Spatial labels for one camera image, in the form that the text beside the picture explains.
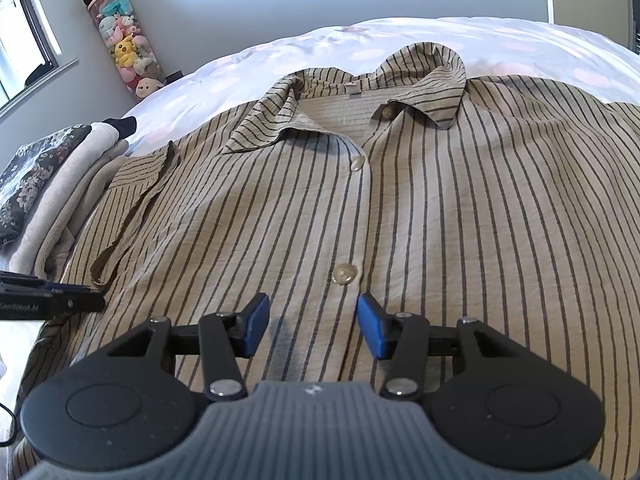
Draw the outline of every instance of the clothing tag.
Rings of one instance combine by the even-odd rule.
[[[349,99],[360,97],[360,85],[358,83],[345,83],[344,88],[349,94]]]

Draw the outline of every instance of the shirt collar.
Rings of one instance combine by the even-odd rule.
[[[360,91],[400,87],[388,104],[416,108],[439,128],[456,121],[465,91],[466,71],[460,56],[437,43],[414,43],[387,57],[372,73],[354,76],[337,68],[301,70],[280,79],[231,133],[223,153],[248,152],[269,146],[287,128],[324,132],[311,119],[293,120],[300,98],[347,94],[345,83]]]

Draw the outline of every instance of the black circular disc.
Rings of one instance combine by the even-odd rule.
[[[110,471],[148,462],[186,437],[196,409],[185,385],[139,358],[106,361],[98,370],[80,362],[27,397],[20,423],[39,456]]]
[[[584,384],[545,363],[486,359],[433,394],[431,420],[452,446],[485,464],[548,471],[590,457],[604,409]]]

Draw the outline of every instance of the stack of clothes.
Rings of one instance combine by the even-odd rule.
[[[136,119],[65,128],[21,147],[0,176],[0,268],[58,281],[87,217],[126,160]]]

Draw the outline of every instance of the button-up shirt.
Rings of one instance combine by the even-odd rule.
[[[373,73],[296,72],[117,174],[71,259],[104,314],[56,320],[23,394],[151,316],[193,324],[272,302],[257,381],[371,380],[362,292],[432,324],[474,316],[588,384],[593,456],[640,457],[640,108],[526,76],[467,79],[418,43]],[[203,389],[198,359],[178,377]],[[451,375],[432,359],[428,387]],[[33,459],[22,443],[14,474]]]

